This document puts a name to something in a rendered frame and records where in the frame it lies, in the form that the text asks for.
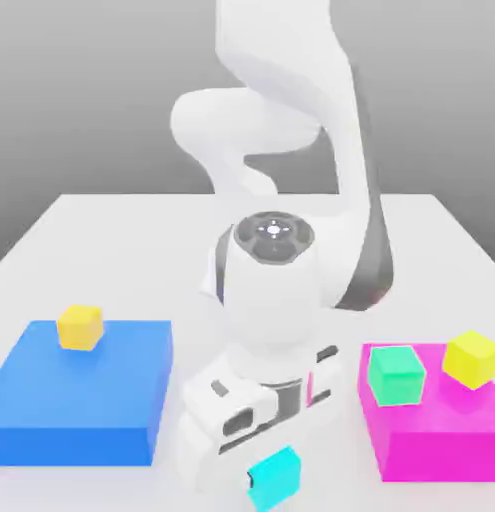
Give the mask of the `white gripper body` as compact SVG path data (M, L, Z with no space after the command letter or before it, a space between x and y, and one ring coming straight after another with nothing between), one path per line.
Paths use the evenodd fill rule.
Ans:
M303 412L259 424L251 408L231 410L212 422L187 410L177 423L177 467L188 486L204 492L229 482L246 484L252 466L287 445L299 445L306 430Z

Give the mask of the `small cyan cube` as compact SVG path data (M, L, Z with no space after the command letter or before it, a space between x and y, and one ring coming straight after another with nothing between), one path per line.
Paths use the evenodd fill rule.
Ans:
M252 466L248 495L256 512L269 512L300 488L301 459L286 446Z

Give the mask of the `small orange-yellow cube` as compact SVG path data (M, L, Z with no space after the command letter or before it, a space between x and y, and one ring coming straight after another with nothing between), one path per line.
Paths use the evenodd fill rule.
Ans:
M97 306L71 305L56 324L63 349L92 351L104 334L102 312Z

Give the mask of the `small green cube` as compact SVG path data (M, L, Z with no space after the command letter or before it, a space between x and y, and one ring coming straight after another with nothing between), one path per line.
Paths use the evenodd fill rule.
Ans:
M378 407L419 405L426 375L410 345L375 346L370 350L367 382Z

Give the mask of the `small lemon yellow cube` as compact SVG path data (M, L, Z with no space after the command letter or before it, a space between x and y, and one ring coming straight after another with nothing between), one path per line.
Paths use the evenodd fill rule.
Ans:
M470 390L481 388L495 378L495 342L476 331L450 339L442 370Z

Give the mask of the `large blue box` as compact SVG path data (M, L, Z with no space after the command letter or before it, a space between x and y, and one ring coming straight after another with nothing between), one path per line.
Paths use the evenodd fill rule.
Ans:
M90 352L31 322L0 368L0 466L149 466L173 362L168 321L108 321Z

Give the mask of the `large magenta box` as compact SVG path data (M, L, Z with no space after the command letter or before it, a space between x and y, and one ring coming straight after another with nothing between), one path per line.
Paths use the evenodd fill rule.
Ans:
M471 391L442 371L444 344L415 344L427 376L419 405L380 407L361 349L358 395L385 482L495 482L495 384Z

